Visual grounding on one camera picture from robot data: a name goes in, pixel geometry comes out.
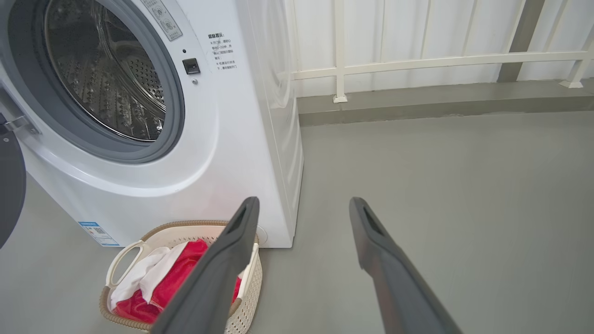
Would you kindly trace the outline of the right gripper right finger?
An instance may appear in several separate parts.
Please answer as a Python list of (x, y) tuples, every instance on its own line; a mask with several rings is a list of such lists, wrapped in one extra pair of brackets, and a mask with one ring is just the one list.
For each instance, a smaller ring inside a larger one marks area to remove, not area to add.
[(373, 279), (387, 334), (459, 334), (461, 329), (369, 203), (351, 198), (359, 266)]

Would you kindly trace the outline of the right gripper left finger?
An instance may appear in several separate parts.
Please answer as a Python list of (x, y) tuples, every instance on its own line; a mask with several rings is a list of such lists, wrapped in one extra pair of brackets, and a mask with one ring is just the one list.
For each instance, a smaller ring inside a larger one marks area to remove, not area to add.
[(260, 203), (248, 197), (153, 324), (153, 334), (223, 334), (236, 279), (258, 251)]

